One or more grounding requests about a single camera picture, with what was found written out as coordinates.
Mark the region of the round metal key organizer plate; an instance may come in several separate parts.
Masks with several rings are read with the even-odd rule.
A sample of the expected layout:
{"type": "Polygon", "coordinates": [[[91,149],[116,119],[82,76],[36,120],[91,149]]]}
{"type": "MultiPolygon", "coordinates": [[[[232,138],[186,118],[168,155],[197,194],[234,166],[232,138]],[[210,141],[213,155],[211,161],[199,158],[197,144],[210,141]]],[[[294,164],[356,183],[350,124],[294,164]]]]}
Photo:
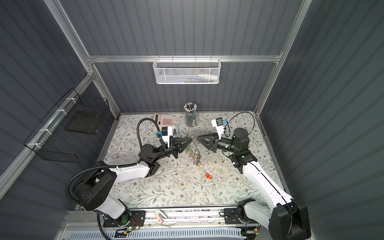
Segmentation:
{"type": "Polygon", "coordinates": [[[188,157],[193,162],[194,166],[200,166],[202,155],[200,147],[196,141],[192,141],[185,149],[185,152],[188,154],[188,157]]]}

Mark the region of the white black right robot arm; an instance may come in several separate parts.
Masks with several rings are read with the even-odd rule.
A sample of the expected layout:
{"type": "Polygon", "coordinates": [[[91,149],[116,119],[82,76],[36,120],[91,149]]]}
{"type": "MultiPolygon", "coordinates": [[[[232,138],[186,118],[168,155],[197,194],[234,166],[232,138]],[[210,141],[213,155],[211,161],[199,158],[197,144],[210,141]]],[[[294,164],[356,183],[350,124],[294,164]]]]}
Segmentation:
{"type": "Polygon", "coordinates": [[[197,141],[212,152],[229,152],[234,167],[257,186],[266,201],[267,207],[253,199],[240,201],[237,211],[242,222],[261,224],[274,240],[307,240],[311,237],[308,207],[304,202],[294,200],[264,171],[249,149],[250,139],[246,129],[235,129],[230,139],[209,133],[198,136],[197,141]]]}

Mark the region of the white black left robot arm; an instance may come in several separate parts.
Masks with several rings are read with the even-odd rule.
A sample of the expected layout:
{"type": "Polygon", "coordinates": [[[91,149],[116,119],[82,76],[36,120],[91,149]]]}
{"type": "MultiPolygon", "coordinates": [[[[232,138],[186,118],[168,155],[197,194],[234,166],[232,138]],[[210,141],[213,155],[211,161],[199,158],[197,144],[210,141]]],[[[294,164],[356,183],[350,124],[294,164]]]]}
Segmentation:
{"type": "Polygon", "coordinates": [[[193,141],[192,137],[169,138],[166,144],[159,139],[161,145],[155,147],[145,144],[141,147],[139,161],[126,165],[107,165],[100,162],[75,174],[66,184],[65,194],[68,199],[87,211],[105,214],[116,220],[129,212],[122,201],[114,198],[110,191],[120,182],[154,175],[160,168],[159,159],[182,153],[193,141]]]}

